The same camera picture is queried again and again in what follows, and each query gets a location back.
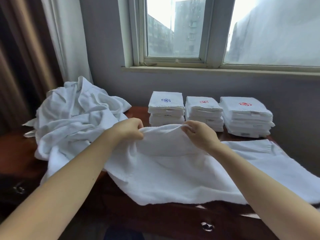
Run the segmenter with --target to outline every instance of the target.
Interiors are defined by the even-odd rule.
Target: window frame
[[[312,66],[223,64],[235,0],[206,0],[199,57],[147,56],[146,0],[128,3],[134,66],[320,72],[320,67]]]

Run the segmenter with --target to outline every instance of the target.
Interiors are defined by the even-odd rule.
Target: window sill
[[[262,70],[237,70],[237,69],[207,69],[207,68],[180,68],[161,66],[131,66],[121,67],[123,72],[140,73],[180,73],[192,72],[196,74],[217,74],[217,73],[247,73],[247,74],[270,74],[270,75],[291,75],[293,79],[318,80],[320,72],[290,72],[290,71],[262,71]]]

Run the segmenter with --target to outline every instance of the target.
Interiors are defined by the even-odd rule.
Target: window
[[[320,0],[129,0],[134,63],[320,72],[319,7]]]

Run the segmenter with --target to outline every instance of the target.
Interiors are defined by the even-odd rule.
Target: forearm
[[[208,150],[250,206],[281,240],[320,239],[320,213],[226,145]]]
[[[0,226],[0,239],[58,239],[117,143],[115,136],[105,131],[18,206]]]

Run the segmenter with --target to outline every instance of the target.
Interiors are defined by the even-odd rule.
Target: curtain
[[[79,0],[41,0],[63,80],[92,83]]]
[[[41,0],[0,0],[0,133],[32,119],[63,85]]]

